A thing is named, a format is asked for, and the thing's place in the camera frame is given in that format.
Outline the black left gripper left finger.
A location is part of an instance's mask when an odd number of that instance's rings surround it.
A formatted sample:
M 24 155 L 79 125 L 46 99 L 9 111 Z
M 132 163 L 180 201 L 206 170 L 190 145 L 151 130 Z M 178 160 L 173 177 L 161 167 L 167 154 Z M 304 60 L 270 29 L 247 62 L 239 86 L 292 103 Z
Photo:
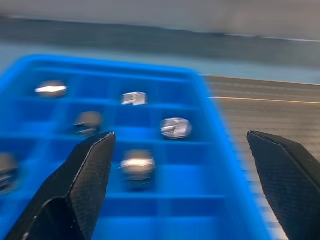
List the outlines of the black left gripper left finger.
M 91 240 L 106 196 L 114 132 L 78 143 L 40 186 L 4 240 Z

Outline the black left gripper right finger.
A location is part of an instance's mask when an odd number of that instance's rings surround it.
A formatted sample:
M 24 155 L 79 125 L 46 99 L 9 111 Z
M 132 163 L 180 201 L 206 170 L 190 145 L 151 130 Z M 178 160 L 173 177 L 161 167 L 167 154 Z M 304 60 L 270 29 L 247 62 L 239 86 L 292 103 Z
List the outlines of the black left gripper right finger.
M 263 193 L 289 240 L 320 240 L 320 162 L 300 143 L 259 131 L 246 137 Z

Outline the blue compartment tray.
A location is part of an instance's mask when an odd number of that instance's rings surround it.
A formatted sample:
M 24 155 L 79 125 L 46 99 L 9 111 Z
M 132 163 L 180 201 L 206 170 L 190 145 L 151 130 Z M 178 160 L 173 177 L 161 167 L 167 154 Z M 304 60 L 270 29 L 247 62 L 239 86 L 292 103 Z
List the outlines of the blue compartment tray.
M 45 81 L 68 86 L 62 97 L 43 97 Z M 122 104 L 143 92 L 147 104 Z M 219 108 L 203 78 L 187 68 L 28 55 L 0 73 L 0 153 L 14 155 L 18 178 L 0 193 L 0 240 L 45 179 L 85 139 L 76 117 L 100 112 L 100 132 L 116 143 L 106 196 L 92 240 L 273 240 L 227 137 Z M 186 138 L 161 133 L 162 120 L 183 118 Z M 149 191 L 126 188 L 120 163 L 145 149 L 155 160 Z

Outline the metal roller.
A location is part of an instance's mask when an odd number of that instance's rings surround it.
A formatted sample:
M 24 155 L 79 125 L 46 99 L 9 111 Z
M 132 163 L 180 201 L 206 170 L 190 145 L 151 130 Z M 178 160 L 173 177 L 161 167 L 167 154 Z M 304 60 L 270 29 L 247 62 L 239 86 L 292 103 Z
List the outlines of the metal roller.
M 8 152 L 0 152 L 0 193 L 14 188 L 18 179 L 18 165 L 15 156 Z
M 68 86 L 60 80 L 44 81 L 34 89 L 37 95 L 48 98 L 63 97 L 67 91 Z
M 147 94 L 145 92 L 135 91 L 124 93 L 121 96 L 122 105 L 140 106 L 148 103 Z
M 192 124 L 181 117 L 166 118 L 161 121 L 161 134 L 169 139 L 187 138 L 192 132 Z
M 123 181 L 129 191 L 149 191 L 155 185 L 156 162 L 147 149 L 132 149 L 120 162 Z
M 84 111 L 76 117 L 73 130 L 77 135 L 96 135 L 100 132 L 102 122 L 103 117 L 100 112 Z

